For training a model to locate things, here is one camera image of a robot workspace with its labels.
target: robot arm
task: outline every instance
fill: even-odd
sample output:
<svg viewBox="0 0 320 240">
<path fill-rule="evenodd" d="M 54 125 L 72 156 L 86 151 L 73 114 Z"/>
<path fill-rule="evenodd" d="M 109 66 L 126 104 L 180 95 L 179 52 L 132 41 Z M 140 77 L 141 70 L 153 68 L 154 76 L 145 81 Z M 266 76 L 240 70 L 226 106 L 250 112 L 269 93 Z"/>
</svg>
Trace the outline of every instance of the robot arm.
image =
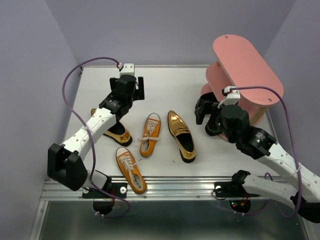
<svg viewBox="0 0 320 240">
<path fill-rule="evenodd" d="M 120 72 L 120 78 L 110 78 L 111 93 L 99 104 L 94 115 L 72 137 L 62 144 L 53 144 L 48 149 L 47 175 L 76 191 L 80 188 L 94 188 L 83 160 L 91 149 L 88 131 L 94 143 L 105 131 L 117 123 L 133 105 L 135 100 L 143 100 L 143 77 L 135 78 L 133 64 L 125 64 Z M 111 178 L 100 171 L 94 171 L 92 179 L 95 184 L 107 192 Z"/>
<path fill-rule="evenodd" d="M 240 170 L 228 184 L 216 183 L 216 189 L 219 187 L 216 196 L 260 195 L 295 209 L 299 188 L 294 159 L 268 132 L 250 125 L 249 114 L 236 105 L 240 99 L 238 90 L 232 90 L 229 86 L 222 90 L 222 94 L 226 97 L 223 101 L 204 101 L 195 110 L 197 124 L 202 123 L 203 115 L 211 114 L 206 124 L 207 133 L 211 136 L 224 134 L 230 143 L 235 143 L 238 150 L 274 170 L 287 183 L 270 181 Z M 298 213 L 307 220 L 320 223 L 320 178 L 302 164 L 299 164 L 299 170 L 303 192 Z"/>
</svg>

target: purple wall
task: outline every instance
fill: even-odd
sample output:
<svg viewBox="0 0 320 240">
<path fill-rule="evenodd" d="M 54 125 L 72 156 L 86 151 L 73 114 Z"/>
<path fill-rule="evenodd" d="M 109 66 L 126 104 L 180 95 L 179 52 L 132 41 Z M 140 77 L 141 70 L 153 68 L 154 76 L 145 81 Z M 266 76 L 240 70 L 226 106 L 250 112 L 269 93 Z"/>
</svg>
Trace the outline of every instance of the purple wall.
<svg viewBox="0 0 320 240">
<path fill-rule="evenodd" d="M 320 1 L 297 0 L 264 58 L 284 85 L 299 161 L 320 176 Z M 271 110 L 280 143 L 291 152 L 284 111 Z"/>
<path fill-rule="evenodd" d="M 21 240 L 31 233 L 48 147 L 64 137 L 61 86 L 76 60 L 45 1 L 4 0 L 0 22 L 0 239 Z"/>
<path fill-rule="evenodd" d="M 264 55 L 295 0 L 46 2 L 78 61 L 107 55 L 123 63 L 197 65 L 215 61 L 212 45 L 223 34 L 244 36 Z"/>
</svg>

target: cable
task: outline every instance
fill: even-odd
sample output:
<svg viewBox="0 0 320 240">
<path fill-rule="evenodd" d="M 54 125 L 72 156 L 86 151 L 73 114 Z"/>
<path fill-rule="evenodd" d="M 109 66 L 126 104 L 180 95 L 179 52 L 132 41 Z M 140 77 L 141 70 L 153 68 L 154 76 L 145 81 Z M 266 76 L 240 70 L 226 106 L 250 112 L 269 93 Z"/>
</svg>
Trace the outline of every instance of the cable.
<svg viewBox="0 0 320 240">
<path fill-rule="evenodd" d="M 226 197 L 224 197 L 224 198 L 217 198 L 215 195 L 214 195 L 214 192 L 215 192 L 216 190 L 213 190 L 212 192 L 211 192 L 211 196 L 212 197 L 214 197 L 215 199 L 217 199 L 217 200 L 219 200 L 219 201 L 223 201 L 223 200 L 226 200 L 228 197 L 226 196 Z"/>
<path fill-rule="evenodd" d="M 117 61 L 116 59 L 112 58 L 112 57 L 107 57 L 107 56 L 100 56 L 100 57 L 95 57 L 95 58 L 92 58 L 92 59 L 89 59 L 87 61 L 84 61 L 80 64 L 78 64 L 77 66 L 75 66 L 65 77 L 64 81 L 63 81 L 63 84 L 62 84 L 62 97 L 63 97 L 63 101 L 65 103 L 65 105 L 70 109 L 70 111 L 79 119 L 79 121 L 82 123 L 83 126 L 85 127 L 88 127 L 86 122 L 81 118 L 81 116 L 73 109 L 73 107 L 71 106 L 71 104 L 68 102 L 67 98 L 66 98 L 66 93 L 65 93 L 65 88 L 66 88 L 66 83 L 67 83 L 67 80 L 68 78 L 70 77 L 70 75 L 79 67 L 81 67 L 82 65 L 84 64 L 87 64 L 87 63 L 90 63 L 90 62 L 93 62 L 95 60 L 111 60 L 111 61 L 114 61 L 116 63 L 116 67 L 118 69 L 120 69 L 120 66 L 121 66 L 121 63 L 119 61 Z M 118 200 L 121 200 L 123 202 L 125 202 L 128 206 L 128 208 L 126 209 L 126 211 L 120 213 L 120 214 L 117 214 L 117 215 L 112 215 L 112 216 L 108 216 L 108 215 L 103 215 L 103 214 L 100 214 L 98 212 L 95 211 L 95 214 L 96 215 L 99 215 L 103 218 L 116 218 L 116 217 L 120 217 L 124 214 L 126 214 L 129 210 L 130 210 L 130 203 L 121 198 L 121 197 L 118 197 L 118 196 L 115 196 L 115 195 L 112 195 L 104 190 L 102 190 L 101 188 L 99 188 L 93 181 L 92 177 L 93 177 L 93 174 L 95 172 L 95 168 L 96 168 L 96 149 L 95 149 L 95 142 L 94 142 L 94 139 L 93 139 L 93 136 L 90 132 L 89 129 L 86 129 L 86 131 L 88 132 L 88 135 L 89 135 L 89 140 L 90 140 L 90 144 L 91 144 L 91 148 L 92 148 L 92 157 L 93 157 L 93 163 L 92 163 L 92 169 L 91 169 L 91 173 L 90 173 L 90 176 L 89 176 L 89 180 L 90 180 L 90 183 L 99 191 L 101 192 L 102 194 L 104 195 L 107 195 L 108 197 L 112 198 L 112 199 L 118 199 Z"/>
<path fill-rule="evenodd" d="M 301 179 L 301 172 L 299 169 L 299 161 L 298 161 L 298 156 L 297 156 L 297 150 L 296 150 L 296 145 L 295 145 L 295 140 L 294 140 L 294 135 L 293 135 L 293 131 L 292 131 L 292 127 L 291 127 L 291 121 L 290 121 L 290 117 L 289 117 L 289 112 L 288 112 L 288 108 L 285 104 L 285 101 L 282 99 L 282 97 L 279 95 L 279 93 L 277 93 L 275 90 L 273 90 L 270 87 L 267 86 L 244 86 L 244 87 L 234 87 L 232 88 L 232 90 L 247 90 L 247 89 L 265 89 L 268 90 L 270 92 L 272 92 L 273 94 L 275 94 L 280 102 L 282 103 L 283 109 L 284 109 L 284 113 L 285 113 L 285 117 L 286 117 L 286 122 L 288 125 L 288 129 L 289 129 L 289 135 L 290 135 L 290 140 L 291 140 L 291 146 L 292 146 L 292 151 L 293 151 L 293 159 L 294 159 L 294 163 L 295 163 L 295 167 L 297 170 L 297 176 L 298 176 L 298 199 L 297 199 L 297 203 L 295 206 L 295 210 L 291 215 L 286 215 L 277 205 L 280 213 L 282 216 L 284 216 L 285 218 L 293 218 L 294 216 L 296 216 L 298 214 L 298 211 L 300 209 L 300 205 L 301 205 L 301 198 L 302 198 L 302 179 Z M 266 175 L 270 176 L 270 179 L 272 180 L 272 177 L 270 175 L 270 173 L 266 172 L 264 175 L 264 178 L 266 178 Z"/>
</svg>

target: loafer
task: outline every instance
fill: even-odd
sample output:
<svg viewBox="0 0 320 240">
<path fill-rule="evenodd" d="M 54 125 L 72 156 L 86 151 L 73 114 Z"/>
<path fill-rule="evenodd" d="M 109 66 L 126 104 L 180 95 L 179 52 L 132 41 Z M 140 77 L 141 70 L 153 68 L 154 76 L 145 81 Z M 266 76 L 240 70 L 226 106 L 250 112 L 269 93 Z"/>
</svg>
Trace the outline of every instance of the loafer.
<svg viewBox="0 0 320 240">
<path fill-rule="evenodd" d="M 95 114 L 95 112 L 96 108 L 92 108 L 91 116 Z M 105 131 L 103 135 L 112 138 L 117 144 L 123 147 L 128 147 L 132 143 L 132 136 L 130 132 L 119 121 Z"/>
<path fill-rule="evenodd" d="M 185 163 L 192 163 L 197 155 L 194 140 L 187 124 L 174 111 L 168 113 L 169 131 L 178 143 L 180 155 Z"/>
<path fill-rule="evenodd" d="M 134 156 L 125 147 L 119 147 L 115 152 L 116 163 L 119 170 L 128 181 L 136 194 L 142 194 L 147 189 L 147 184 L 142 177 Z"/>
</svg>

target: white table surface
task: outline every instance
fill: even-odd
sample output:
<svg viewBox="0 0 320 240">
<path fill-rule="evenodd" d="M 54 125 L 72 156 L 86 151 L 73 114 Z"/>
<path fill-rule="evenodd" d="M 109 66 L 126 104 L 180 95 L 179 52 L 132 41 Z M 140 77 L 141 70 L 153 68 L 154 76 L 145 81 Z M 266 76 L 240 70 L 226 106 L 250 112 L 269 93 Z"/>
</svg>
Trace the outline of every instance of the white table surface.
<svg viewBox="0 0 320 240">
<path fill-rule="evenodd" d="M 223 141 L 218 136 L 210 137 L 205 132 L 206 117 L 202 125 L 196 125 L 195 104 L 200 97 L 202 86 L 207 83 L 206 68 L 177 67 L 136 67 L 136 77 L 144 77 L 145 100 L 135 101 L 129 113 L 120 121 L 130 131 L 133 142 L 128 147 L 135 160 L 141 159 L 138 137 L 143 134 L 146 117 L 158 113 L 162 130 L 160 140 L 150 158 L 143 158 L 138 168 L 145 177 L 230 177 L 238 170 L 246 170 L 258 176 L 269 172 L 277 174 L 268 167 L 244 155 L 234 144 Z M 85 67 L 75 98 L 74 109 L 85 121 L 91 117 L 90 110 L 110 93 L 109 78 L 119 77 L 115 67 Z M 188 125 L 197 150 L 195 161 L 184 163 L 179 147 L 170 135 L 167 114 L 174 110 Z M 66 138 L 71 137 L 81 123 L 72 115 L 68 124 Z M 271 133 L 266 117 L 258 125 Z M 115 152 L 118 147 L 111 138 L 102 136 L 95 144 L 96 169 L 108 176 L 122 176 L 117 168 Z M 92 152 L 85 158 L 85 166 L 92 167 Z"/>
</svg>

